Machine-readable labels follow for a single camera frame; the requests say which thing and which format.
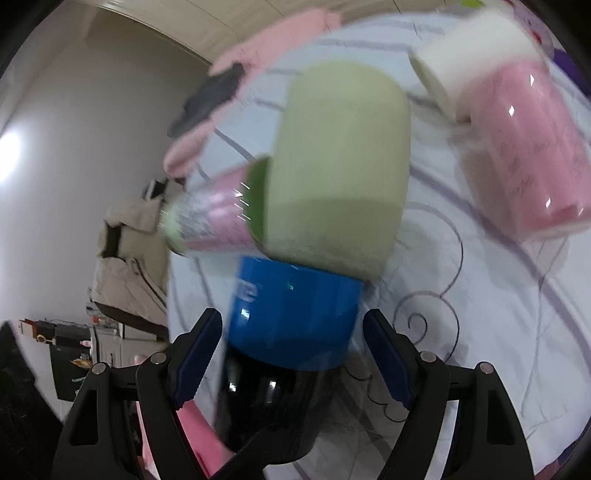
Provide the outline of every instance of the pink bottle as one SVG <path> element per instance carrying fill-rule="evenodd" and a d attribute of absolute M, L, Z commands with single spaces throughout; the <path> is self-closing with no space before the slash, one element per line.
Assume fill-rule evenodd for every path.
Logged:
<path fill-rule="evenodd" d="M 199 190 L 186 192 L 162 212 L 161 232 L 171 249 L 256 251 L 251 229 L 262 224 L 262 188 L 254 181 L 265 160 L 244 164 L 212 179 Z"/>
<path fill-rule="evenodd" d="M 585 230 L 591 167 L 570 112 L 545 66 L 510 63 L 470 92 L 472 123 L 485 139 L 518 240 Z"/>

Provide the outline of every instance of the pink and white cup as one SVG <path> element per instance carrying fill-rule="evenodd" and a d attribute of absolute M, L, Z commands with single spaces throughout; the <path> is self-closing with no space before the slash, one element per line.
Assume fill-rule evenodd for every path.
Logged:
<path fill-rule="evenodd" d="M 553 238 L 591 222 L 591 167 L 548 70 L 520 61 L 470 88 L 470 117 L 505 190 L 517 240 Z"/>

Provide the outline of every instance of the white bedsheet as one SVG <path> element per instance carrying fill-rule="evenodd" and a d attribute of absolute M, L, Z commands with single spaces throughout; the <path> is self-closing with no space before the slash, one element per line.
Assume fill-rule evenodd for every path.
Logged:
<path fill-rule="evenodd" d="M 212 135 L 190 188 L 234 165 L 271 153 L 288 85 L 300 71 L 331 59 L 375 66 L 409 93 L 413 143 L 408 206 L 397 247 L 380 282 L 366 289 L 360 315 L 380 307 L 397 331 L 447 362 L 497 368 L 524 428 L 536 472 L 581 434 L 591 415 L 591 232 L 519 245 L 490 218 L 501 218 L 498 185 L 470 126 L 448 123 L 407 59 L 414 46 L 452 26 L 439 14 L 384 15 L 350 25 L 288 53 L 257 79 Z M 552 66 L 586 138 L 591 107 Z M 482 183 L 475 193 L 474 179 Z M 228 318 L 239 256 L 173 255 L 169 285 L 172 337 L 205 307 Z M 356 331 L 352 354 L 311 454 L 268 469 L 272 479 L 376 478 L 402 428 Z M 212 419 L 223 345 L 197 402 Z M 454 405 L 441 430 L 428 479 L 440 478 L 453 433 Z"/>

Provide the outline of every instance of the blue cup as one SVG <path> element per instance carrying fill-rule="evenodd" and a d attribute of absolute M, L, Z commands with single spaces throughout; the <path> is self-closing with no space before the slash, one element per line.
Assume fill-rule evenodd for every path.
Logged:
<path fill-rule="evenodd" d="M 345 361 L 363 283 L 243 257 L 228 343 L 278 367 L 323 371 Z"/>

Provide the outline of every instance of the dark cloth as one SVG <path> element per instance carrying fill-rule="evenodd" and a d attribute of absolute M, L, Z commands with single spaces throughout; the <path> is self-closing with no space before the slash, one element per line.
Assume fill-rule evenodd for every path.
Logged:
<path fill-rule="evenodd" d="M 105 222 L 105 247 L 100 252 L 101 258 L 117 257 L 119 255 L 119 241 L 121 240 L 121 225 L 110 226 Z"/>
<path fill-rule="evenodd" d="M 242 63 L 234 63 L 219 75 L 208 76 L 197 92 L 183 105 L 183 114 L 168 129 L 168 136 L 178 138 L 194 128 L 221 104 L 229 102 L 240 86 L 244 76 Z"/>
<path fill-rule="evenodd" d="M 4 480 L 44 480 L 62 425 L 37 388 L 9 323 L 0 327 L 0 463 Z"/>

